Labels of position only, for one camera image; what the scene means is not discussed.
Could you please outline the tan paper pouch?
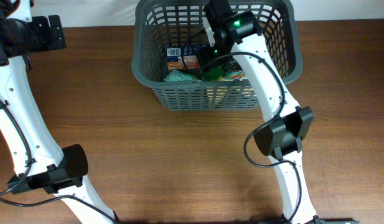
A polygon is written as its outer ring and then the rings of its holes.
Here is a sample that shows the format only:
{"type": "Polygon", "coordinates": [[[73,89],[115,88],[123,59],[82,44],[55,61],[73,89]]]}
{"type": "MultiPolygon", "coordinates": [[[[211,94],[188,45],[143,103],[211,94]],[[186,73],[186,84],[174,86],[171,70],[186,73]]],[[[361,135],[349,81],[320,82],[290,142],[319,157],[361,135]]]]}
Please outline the tan paper pouch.
{"type": "Polygon", "coordinates": [[[245,99],[249,99],[253,94],[253,88],[247,82],[247,78],[244,80],[234,81],[222,81],[219,82],[230,83],[231,86],[220,86],[206,89],[208,102],[213,107],[232,107],[239,104],[245,99]]]}

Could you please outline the blue cardboard food box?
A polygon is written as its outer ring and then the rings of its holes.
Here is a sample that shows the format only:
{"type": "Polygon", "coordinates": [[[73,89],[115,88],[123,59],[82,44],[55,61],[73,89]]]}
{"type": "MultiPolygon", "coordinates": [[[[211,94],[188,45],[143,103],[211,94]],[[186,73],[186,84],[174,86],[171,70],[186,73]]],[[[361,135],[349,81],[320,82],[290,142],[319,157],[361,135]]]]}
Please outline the blue cardboard food box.
{"type": "Polygon", "coordinates": [[[167,69],[186,70],[200,68],[200,64],[197,59],[197,52],[203,48],[204,45],[168,47],[166,49],[167,69]]]}

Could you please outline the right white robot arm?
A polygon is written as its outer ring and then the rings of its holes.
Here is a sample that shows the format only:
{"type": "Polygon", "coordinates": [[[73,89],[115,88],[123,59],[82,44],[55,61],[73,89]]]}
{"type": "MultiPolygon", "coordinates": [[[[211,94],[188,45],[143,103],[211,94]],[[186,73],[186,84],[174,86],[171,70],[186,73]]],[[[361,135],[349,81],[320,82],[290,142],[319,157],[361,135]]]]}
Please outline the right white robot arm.
{"type": "Polygon", "coordinates": [[[309,107],[302,108],[286,88],[271,59],[261,26],[250,11],[235,13],[227,1],[209,1],[204,7],[205,33],[210,45],[198,57],[202,73],[208,73],[228,58],[244,71],[258,99],[264,124],[251,139],[270,163],[254,166],[275,171],[283,200],[281,223],[320,223],[309,198],[302,167],[302,141],[313,120],[309,107]]]}

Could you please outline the grey plastic shopping basket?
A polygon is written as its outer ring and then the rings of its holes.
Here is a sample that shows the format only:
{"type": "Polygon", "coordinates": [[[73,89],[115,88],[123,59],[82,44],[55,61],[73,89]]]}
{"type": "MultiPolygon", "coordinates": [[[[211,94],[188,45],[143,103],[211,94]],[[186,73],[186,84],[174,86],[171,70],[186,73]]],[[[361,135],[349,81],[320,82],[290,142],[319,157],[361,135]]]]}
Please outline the grey plastic shopping basket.
{"type": "MultiPolygon", "coordinates": [[[[170,110],[240,110],[258,107],[246,79],[235,81],[166,82],[167,55],[187,40],[192,46],[209,44],[204,28],[206,1],[139,1],[135,11],[132,71],[135,79],[153,90],[170,110]]],[[[302,56],[290,0],[230,1],[235,13],[251,11],[263,30],[272,61],[286,84],[302,73],[302,56]]]]}

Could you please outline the teal wet wipes pack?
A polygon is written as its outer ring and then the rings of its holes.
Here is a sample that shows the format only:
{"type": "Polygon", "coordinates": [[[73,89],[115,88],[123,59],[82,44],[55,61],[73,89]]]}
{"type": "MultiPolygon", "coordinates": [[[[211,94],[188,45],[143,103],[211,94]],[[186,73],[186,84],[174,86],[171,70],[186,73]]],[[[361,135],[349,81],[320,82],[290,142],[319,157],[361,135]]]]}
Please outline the teal wet wipes pack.
{"type": "Polygon", "coordinates": [[[184,73],[180,70],[171,70],[167,76],[164,78],[165,82],[197,82],[201,81],[200,78],[196,77],[195,75],[191,75],[188,73],[184,73]]]}

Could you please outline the silver tin can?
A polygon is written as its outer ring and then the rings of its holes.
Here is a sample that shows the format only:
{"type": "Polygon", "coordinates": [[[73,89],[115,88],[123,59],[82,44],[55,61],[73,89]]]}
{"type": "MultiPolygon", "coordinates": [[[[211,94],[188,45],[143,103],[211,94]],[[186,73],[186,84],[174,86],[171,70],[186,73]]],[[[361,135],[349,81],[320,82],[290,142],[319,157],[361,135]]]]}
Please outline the silver tin can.
{"type": "Polygon", "coordinates": [[[245,73],[236,60],[229,60],[222,68],[222,81],[244,80],[245,73]]]}

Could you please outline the green lid glass jar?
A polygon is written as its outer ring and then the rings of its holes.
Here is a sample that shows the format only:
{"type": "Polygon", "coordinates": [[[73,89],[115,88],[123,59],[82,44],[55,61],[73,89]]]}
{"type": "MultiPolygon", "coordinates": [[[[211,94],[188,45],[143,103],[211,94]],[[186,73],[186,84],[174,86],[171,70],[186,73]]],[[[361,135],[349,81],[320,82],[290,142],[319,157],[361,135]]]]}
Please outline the green lid glass jar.
{"type": "Polygon", "coordinates": [[[222,72],[221,66],[211,68],[210,70],[206,69],[202,72],[202,81],[204,82],[217,81],[221,79],[222,73],[223,72],[222,72]]]}

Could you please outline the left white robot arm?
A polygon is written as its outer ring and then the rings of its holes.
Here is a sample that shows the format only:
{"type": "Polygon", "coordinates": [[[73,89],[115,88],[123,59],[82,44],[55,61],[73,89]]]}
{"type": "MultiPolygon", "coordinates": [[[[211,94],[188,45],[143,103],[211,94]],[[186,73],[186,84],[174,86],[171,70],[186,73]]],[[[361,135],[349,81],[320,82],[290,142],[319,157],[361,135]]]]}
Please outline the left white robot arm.
{"type": "Polygon", "coordinates": [[[88,178],[79,144],[60,147],[49,133],[30,90],[29,54],[64,49],[59,16],[32,16],[32,1],[0,1],[0,130],[12,155],[7,193],[45,190],[82,223],[118,223],[88,178]]]}

